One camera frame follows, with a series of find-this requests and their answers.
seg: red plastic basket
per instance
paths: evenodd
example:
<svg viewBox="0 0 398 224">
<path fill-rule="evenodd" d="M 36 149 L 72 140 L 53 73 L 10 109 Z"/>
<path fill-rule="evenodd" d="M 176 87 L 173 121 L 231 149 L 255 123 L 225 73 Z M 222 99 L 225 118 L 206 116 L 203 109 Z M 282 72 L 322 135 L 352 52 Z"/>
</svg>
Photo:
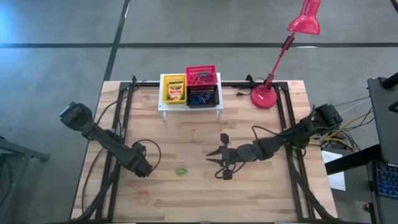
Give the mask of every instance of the red plastic basket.
<svg viewBox="0 0 398 224">
<path fill-rule="evenodd" d="M 187 86 L 217 84 L 216 65 L 187 67 Z"/>
</svg>

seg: yellow cable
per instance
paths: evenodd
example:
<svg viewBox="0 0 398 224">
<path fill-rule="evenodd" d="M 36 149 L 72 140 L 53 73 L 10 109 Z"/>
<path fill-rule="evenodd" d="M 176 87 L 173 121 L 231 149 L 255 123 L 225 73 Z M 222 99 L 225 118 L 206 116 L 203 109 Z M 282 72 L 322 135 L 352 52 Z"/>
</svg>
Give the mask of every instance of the yellow cable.
<svg viewBox="0 0 398 224">
<path fill-rule="evenodd" d="M 332 138 L 333 136 L 335 136 L 336 134 L 338 134 L 340 131 L 342 131 L 343 129 L 345 129 L 348 125 L 350 125 L 352 122 L 356 121 L 356 120 L 359 119 L 359 118 L 363 118 L 363 117 L 365 117 L 366 115 L 368 115 L 368 114 L 370 114 L 370 113 L 373 113 L 373 110 L 370 111 L 370 112 L 368 112 L 368 113 L 366 113 L 366 114 L 363 114 L 363 115 L 361 115 L 361 116 L 358 116 L 358 117 L 352 119 L 350 122 L 348 122 L 348 123 L 347 123 L 346 125 L 344 125 L 342 128 L 340 128 L 339 130 L 335 131 L 334 133 L 332 133 L 331 135 L 327 136 L 326 138 Z"/>
<path fill-rule="evenodd" d="M 337 139 L 337 138 L 325 138 L 324 140 L 326 140 L 326 141 L 336 141 L 336 142 L 340 142 L 340 143 L 342 143 L 343 145 L 349 147 L 352 151 L 354 151 L 354 152 L 357 151 L 357 150 L 354 149 L 352 146 L 350 146 L 347 142 L 344 142 L 344 141 L 342 141 L 342 140 L 340 140 L 340 139 Z"/>
</svg>

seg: gray floor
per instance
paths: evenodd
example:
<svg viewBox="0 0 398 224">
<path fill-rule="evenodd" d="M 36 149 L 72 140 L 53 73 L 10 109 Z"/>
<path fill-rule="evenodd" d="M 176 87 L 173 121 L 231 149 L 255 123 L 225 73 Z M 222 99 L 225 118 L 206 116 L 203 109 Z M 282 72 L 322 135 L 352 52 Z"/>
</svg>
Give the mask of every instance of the gray floor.
<svg viewBox="0 0 398 224">
<path fill-rule="evenodd" d="M 0 0 L 1 43 L 113 43 L 124 0 Z M 132 0 L 121 42 L 283 42 L 300 12 L 296 0 Z M 389 0 L 324 0 L 321 36 L 297 34 L 295 42 L 397 42 L 398 13 Z M 20 193 L 14 223 L 68 219 L 87 142 L 58 120 L 71 101 L 93 110 L 110 48 L 0 48 L 0 135 L 51 153 L 34 161 Z M 215 64 L 224 80 L 265 77 L 280 48 L 119 49 L 111 80 L 156 80 L 160 73 Z M 304 80 L 311 104 L 337 104 L 368 95 L 366 79 L 397 71 L 398 48 L 291 48 L 278 80 Z M 343 111 L 349 106 L 338 107 Z M 350 120 L 365 103 L 343 114 Z M 374 123 L 354 130 L 361 147 L 378 143 Z M 362 221 L 361 202 L 334 194 L 339 216 Z"/>
</svg>

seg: green object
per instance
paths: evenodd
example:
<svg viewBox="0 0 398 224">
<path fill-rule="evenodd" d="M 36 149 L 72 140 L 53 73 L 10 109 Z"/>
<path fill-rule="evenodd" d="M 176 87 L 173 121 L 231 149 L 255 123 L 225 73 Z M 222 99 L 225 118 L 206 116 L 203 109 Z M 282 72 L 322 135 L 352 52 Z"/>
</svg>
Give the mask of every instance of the green object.
<svg viewBox="0 0 398 224">
<path fill-rule="evenodd" d="M 177 175 L 184 175 L 184 174 L 186 174 L 188 172 L 188 170 L 187 170 L 187 168 L 185 168 L 185 167 L 178 167 L 176 170 L 175 170 L 175 174 L 177 174 Z"/>
</svg>

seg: lamp shade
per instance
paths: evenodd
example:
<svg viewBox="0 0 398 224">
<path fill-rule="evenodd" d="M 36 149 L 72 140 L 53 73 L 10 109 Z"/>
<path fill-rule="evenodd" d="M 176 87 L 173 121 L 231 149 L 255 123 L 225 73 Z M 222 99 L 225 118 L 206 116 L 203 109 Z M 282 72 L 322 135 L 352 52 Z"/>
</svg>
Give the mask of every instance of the lamp shade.
<svg viewBox="0 0 398 224">
<path fill-rule="evenodd" d="M 317 12 L 321 0 L 304 0 L 300 15 L 288 26 L 287 30 L 306 34 L 320 34 L 320 26 L 317 20 Z"/>
</svg>

